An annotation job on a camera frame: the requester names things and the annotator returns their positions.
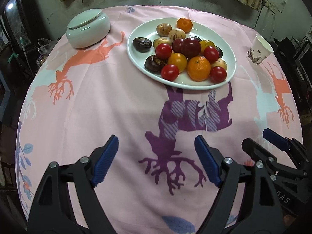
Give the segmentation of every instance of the white paper cup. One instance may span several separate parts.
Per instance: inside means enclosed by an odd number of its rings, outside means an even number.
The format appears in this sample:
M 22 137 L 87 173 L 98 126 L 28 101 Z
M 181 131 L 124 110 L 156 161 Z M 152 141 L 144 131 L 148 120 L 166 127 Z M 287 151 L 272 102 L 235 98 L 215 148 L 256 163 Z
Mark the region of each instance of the white paper cup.
M 254 64 L 260 64 L 273 52 L 273 48 L 269 42 L 257 34 L 252 42 L 252 46 L 249 49 L 247 56 Z

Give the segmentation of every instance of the wall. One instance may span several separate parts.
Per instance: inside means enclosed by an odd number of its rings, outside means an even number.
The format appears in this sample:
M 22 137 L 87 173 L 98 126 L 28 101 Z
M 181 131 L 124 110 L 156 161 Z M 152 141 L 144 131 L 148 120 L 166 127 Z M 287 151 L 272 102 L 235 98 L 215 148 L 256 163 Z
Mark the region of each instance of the wall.
M 51 38 L 61 37 L 67 24 L 78 13 L 90 8 L 106 8 L 120 5 L 175 5 L 218 14 L 237 21 L 240 24 L 254 27 L 258 11 L 251 9 L 236 0 L 37 0 L 39 9 Z M 281 3 L 284 0 L 270 0 Z M 271 39 L 279 40 L 291 36 L 301 40 L 310 29 L 312 17 L 302 0 L 288 0 L 283 13 L 275 16 L 275 29 Z M 262 32 L 267 40 L 273 32 L 273 16 L 264 8 L 256 30 Z

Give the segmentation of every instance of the white oval plate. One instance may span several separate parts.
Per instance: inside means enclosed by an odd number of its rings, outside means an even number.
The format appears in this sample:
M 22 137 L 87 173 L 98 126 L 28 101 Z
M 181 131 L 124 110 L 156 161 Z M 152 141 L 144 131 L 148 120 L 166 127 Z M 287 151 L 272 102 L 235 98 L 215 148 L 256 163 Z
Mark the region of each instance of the white oval plate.
M 178 87 L 178 88 L 183 88 L 183 89 L 210 90 L 210 89 L 220 87 L 226 84 L 227 82 L 229 82 L 234 76 L 234 73 L 236 71 L 236 59 L 235 59 L 235 55 L 233 53 L 232 48 L 215 31 L 196 22 L 193 22 L 193 29 L 191 30 L 189 34 L 186 34 L 186 37 L 188 38 L 188 37 L 198 36 L 202 40 L 211 40 L 216 46 L 222 49 L 223 51 L 222 59 L 227 63 L 227 78 L 225 81 L 223 81 L 222 83 L 217 83 L 217 84 L 210 82 L 209 79 L 204 80 L 202 82 L 195 82 L 189 78 L 188 73 L 186 71 L 183 71 L 182 73 L 179 74 L 176 80 L 174 80 L 173 82 L 170 82 L 168 80 L 163 79 L 161 75 L 153 74 L 145 69 L 144 67 L 145 60 L 150 55 L 155 55 L 155 49 L 152 46 L 149 52 L 140 53 L 132 45 L 133 39 L 137 37 L 145 37 L 153 42 L 155 39 L 160 37 L 158 33 L 156 32 L 156 27 L 159 24 L 168 23 L 168 24 L 171 24 L 172 28 L 176 28 L 177 20 L 178 18 L 159 18 L 159 19 L 155 19 L 155 20 L 151 20 L 146 23 L 143 23 L 137 28 L 135 28 L 133 32 L 130 34 L 128 41 L 127 41 L 127 53 L 132 63 L 140 71 L 142 71 L 144 74 L 146 74 L 150 78 L 153 78 L 154 80 L 159 81 L 161 83 L 174 86 L 174 87 Z

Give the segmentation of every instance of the pink tablecloth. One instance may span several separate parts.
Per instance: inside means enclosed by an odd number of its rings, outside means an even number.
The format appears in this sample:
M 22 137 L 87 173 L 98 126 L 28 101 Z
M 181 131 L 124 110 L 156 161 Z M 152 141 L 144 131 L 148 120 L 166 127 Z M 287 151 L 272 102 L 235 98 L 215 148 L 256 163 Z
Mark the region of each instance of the pink tablecloth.
M 302 142 L 302 131 L 275 56 L 256 69 L 247 59 L 254 30 L 180 7 L 120 6 L 104 11 L 111 21 L 107 37 L 77 51 L 63 36 L 28 90 L 16 150 L 26 216 L 51 161 L 74 163 L 104 145 L 111 134 L 119 138 L 119 151 L 95 190 L 117 233 L 198 230 L 217 193 L 194 150 L 199 134 L 241 164 L 252 164 L 241 149 L 248 137 L 272 151 L 279 162 L 291 164 L 262 138 L 269 127 Z M 187 17 L 221 35 L 237 59 L 231 82 L 212 91 L 173 89 L 136 69 L 126 52 L 128 36 L 140 24 L 164 17 Z M 229 223 L 238 213 L 242 189 Z M 78 223 L 85 225 L 73 185 L 70 192 Z

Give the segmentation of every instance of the silver bolt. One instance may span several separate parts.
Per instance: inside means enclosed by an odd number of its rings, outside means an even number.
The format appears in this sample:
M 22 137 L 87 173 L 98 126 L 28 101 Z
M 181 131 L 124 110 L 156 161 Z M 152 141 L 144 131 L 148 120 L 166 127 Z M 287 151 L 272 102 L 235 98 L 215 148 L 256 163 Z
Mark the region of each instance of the silver bolt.
M 225 158 L 224 162 L 226 162 L 227 164 L 231 164 L 231 163 L 233 163 L 233 159 L 232 158 Z
M 271 178 L 272 181 L 276 181 L 276 176 L 275 175 L 271 175 L 270 178 Z
M 261 163 L 261 162 L 257 162 L 255 165 L 256 165 L 258 168 L 260 168 L 260 169 L 262 169 L 262 168 L 264 167 L 263 163 Z
M 54 167 L 56 167 L 57 166 L 57 162 L 51 162 L 50 164 L 49 164 L 49 167 L 50 168 L 54 168 Z
M 88 157 L 82 157 L 80 158 L 80 163 L 87 163 L 89 161 Z

